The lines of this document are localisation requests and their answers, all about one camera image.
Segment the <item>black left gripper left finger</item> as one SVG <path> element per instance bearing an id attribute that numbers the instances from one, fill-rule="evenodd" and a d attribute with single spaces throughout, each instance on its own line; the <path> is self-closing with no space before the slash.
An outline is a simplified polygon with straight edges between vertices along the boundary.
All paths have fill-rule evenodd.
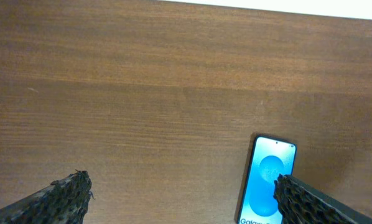
<path id="1" fill-rule="evenodd" d="M 93 193 L 87 171 L 61 180 L 0 209 L 0 224 L 82 224 Z"/>

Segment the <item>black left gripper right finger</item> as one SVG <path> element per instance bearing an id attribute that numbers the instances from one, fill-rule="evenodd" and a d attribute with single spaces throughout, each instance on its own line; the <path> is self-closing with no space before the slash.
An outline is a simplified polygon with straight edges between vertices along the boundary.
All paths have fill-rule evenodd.
<path id="1" fill-rule="evenodd" d="M 372 224 L 372 218 L 293 175 L 279 175 L 274 187 L 282 224 Z"/>

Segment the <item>blue screen smartphone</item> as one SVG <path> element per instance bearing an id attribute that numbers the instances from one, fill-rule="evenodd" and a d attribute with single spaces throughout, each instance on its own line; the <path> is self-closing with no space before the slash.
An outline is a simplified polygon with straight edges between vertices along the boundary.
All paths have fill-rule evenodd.
<path id="1" fill-rule="evenodd" d="M 296 144 L 285 139 L 263 134 L 253 138 L 237 223 L 282 223 L 274 182 L 280 175 L 293 173 L 296 154 Z"/>

